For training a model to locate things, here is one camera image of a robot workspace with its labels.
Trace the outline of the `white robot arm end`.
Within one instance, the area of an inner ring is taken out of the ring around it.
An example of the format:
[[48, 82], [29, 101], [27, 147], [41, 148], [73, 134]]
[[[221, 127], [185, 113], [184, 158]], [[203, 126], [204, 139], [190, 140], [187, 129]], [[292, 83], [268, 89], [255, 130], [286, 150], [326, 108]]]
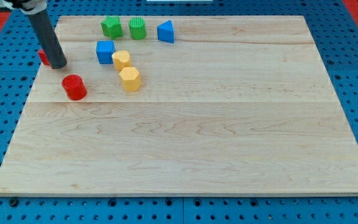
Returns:
[[46, 0], [2, 0], [8, 9], [20, 9], [26, 15], [34, 15], [46, 10]]

